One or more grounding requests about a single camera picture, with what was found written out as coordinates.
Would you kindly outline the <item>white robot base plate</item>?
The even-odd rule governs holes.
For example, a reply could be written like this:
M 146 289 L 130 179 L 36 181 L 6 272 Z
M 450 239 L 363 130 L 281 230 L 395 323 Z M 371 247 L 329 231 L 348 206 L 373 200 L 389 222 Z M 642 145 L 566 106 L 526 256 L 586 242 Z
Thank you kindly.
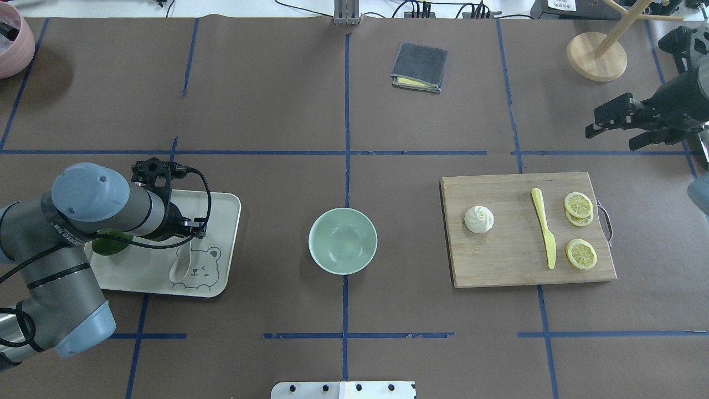
M 281 382 L 271 398 L 416 398 L 414 381 Z

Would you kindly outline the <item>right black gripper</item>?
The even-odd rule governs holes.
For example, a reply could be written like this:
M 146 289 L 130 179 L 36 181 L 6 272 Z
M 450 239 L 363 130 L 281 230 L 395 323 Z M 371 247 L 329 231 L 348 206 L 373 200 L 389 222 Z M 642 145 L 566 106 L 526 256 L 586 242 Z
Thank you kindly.
M 708 119 L 707 82 L 707 70 L 689 70 L 643 102 L 631 93 L 621 94 L 595 108 L 593 123 L 585 127 L 585 138 L 607 130 L 646 128 L 629 140 L 629 149 L 637 151 L 651 144 L 666 144 L 671 136 L 699 133 Z

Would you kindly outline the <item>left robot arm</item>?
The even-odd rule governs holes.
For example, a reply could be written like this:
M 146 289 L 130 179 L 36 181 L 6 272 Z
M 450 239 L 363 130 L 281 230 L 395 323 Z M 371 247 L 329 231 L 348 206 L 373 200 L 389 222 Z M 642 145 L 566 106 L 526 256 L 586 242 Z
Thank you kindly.
M 205 235 L 209 217 L 188 219 L 171 202 L 171 182 L 200 170 L 152 157 L 132 167 L 127 180 L 107 167 L 79 162 L 67 167 L 39 197 L 2 209 L 2 263 L 6 281 L 22 275 L 29 297 L 2 307 L 2 370 L 54 349 L 79 354 L 116 330 L 108 300 L 84 247 L 98 238 L 133 244 L 107 230 L 144 238 L 144 248 L 162 249 Z

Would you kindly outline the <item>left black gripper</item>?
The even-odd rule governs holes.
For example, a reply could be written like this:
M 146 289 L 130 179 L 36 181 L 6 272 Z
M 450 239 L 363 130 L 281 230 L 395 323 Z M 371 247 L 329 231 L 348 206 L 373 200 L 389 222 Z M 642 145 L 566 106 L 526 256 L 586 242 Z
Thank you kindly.
M 170 202 L 163 218 L 163 240 L 173 237 L 202 239 L 206 235 L 206 230 L 203 229 L 206 222 L 208 222 L 206 217 L 197 217 L 195 219 L 183 217 L 177 205 Z

